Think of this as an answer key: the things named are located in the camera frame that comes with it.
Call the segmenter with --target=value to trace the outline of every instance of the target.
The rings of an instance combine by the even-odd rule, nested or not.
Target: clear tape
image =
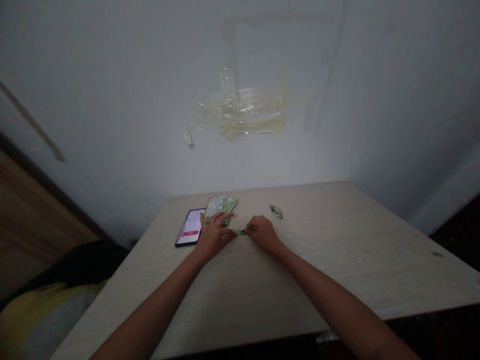
[[[198,128],[218,128],[229,140],[240,135],[281,133],[288,123],[288,77],[278,76],[276,91],[255,88],[235,89],[234,71],[224,67],[220,92],[206,103],[199,102]]]

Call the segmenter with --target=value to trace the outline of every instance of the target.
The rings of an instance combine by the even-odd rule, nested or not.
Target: white wall
[[[336,180],[431,231],[456,210],[430,212],[432,199],[459,207],[480,190],[463,181],[480,167],[462,170],[480,156],[477,8],[475,0],[5,0],[0,80],[66,162],[4,96],[0,131],[122,244],[170,196]],[[282,23],[285,10],[331,21]],[[311,118],[297,108],[299,120],[279,136],[229,142],[192,126],[197,102],[219,90],[224,21],[259,16],[280,20],[238,26],[240,86],[267,86],[283,67],[298,103],[328,97],[321,118],[318,101]],[[461,194],[446,189],[452,178]]]

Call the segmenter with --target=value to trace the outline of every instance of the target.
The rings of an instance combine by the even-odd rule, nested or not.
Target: stack of cards
[[[205,221],[208,224],[210,218],[216,213],[225,212],[226,214],[231,213],[237,204],[238,199],[236,197],[231,197],[230,195],[222,195],[217,197],[211,197],[208,199],[208,204],[206,205],[205,210]],[[230,223],[230,219],[226,218],[223,222],[223,226],[227,226]]]

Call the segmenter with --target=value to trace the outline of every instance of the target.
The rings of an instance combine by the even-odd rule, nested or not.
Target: beige table
[[[230,194],[239,198],[232,229],[265,215],[290,249],[382,319],[480,302],[480,273],[348,182]],[[209,196],[170,200],[53,359],[87,359],[165,280],[193,250],[174,247],[182,221]],[[284,219],[274,217],[269,204],[280,207]],[[285,269],[239,236],[200,272],[153,359],[326,329]]]

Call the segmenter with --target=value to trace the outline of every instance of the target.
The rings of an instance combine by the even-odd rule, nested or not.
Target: smartphone
[[[175,247],[180,248],[188,245],[195,245],[199,242],[200,233],[202,232],[202,222],[200,214],[205,213],[203,209],[193,209],[188,212],[183,227],[175,241]]]

